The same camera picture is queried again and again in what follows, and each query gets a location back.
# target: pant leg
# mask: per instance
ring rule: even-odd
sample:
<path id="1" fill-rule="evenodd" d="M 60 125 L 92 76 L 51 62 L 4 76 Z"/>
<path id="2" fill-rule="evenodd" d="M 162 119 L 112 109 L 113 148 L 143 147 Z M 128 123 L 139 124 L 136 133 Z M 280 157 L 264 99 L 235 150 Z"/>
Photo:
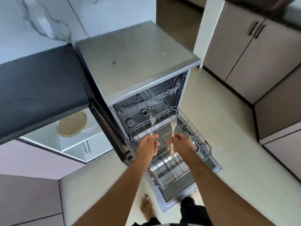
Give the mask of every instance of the pant leg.
<path id="1" fill-rule="evenodd" d="M 192 197 L 186 197 L 181 201 L 181 215 L 180 225 L 197 224 L 213 226 L 206 208 L 196 205 Z"/>
<path id="2" fill-rule="evenodd" d="M 142 225 L 143 226 L 153 226 L 153 225 L 160 225 L 160 221 L 156 217 L 152 217 L 149 222 L 145 222 Z"/>

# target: foot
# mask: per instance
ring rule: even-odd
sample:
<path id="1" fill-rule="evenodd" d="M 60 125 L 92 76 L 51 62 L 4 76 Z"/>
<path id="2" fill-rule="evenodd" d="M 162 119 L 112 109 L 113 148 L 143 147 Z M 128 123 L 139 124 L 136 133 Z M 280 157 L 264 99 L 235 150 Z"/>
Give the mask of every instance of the foot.
<path id="1" fill-rule="evenodd" d="M 147 222 L 149 222 L 152 217 L 156 217 L 153 211 L 153 204 L 148 195 L 145 195 L 144 198 L 142 198 L 140 210 Z"/>

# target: glass panel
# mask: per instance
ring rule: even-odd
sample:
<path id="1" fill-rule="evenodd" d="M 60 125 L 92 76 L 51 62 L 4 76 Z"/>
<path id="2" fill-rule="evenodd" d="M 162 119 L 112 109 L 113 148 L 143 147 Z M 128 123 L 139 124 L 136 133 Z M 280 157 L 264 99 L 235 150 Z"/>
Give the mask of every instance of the glass panel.
<path id="1" fill-rule="evenodd" d="M 88 162 L 112 149 L 89 108 L 23 136 Z"/>

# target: person's left arm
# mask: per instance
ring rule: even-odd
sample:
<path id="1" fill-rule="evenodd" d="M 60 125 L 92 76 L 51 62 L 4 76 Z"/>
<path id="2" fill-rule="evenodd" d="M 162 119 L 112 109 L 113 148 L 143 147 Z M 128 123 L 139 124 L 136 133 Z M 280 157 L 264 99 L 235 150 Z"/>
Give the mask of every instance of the person's left arm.
<path id="1" fill-rule="evenodd" d="M 141 140 L 132 165 L 73 226 L 126 224 L 141 178 L 153 156 L 157 154 L 159 142 L 155 141 L 155 138 L 158 137 L 159 135 L 155 134 Z"/>

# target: person's left hand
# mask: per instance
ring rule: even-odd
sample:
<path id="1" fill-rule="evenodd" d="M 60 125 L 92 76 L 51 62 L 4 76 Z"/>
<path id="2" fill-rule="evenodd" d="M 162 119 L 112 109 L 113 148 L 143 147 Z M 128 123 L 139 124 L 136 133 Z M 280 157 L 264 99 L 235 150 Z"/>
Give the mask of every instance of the person's left hand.
<path id="1" fill-rule="evenodd" d="M 159 134 L 146 136 L 140 141 L 135 160 L 149 165 L 152 158 L 157 155 L 158 146 L 160 145 L 160 142 L 155 140 L 156 138 L 159 138 Z"/>

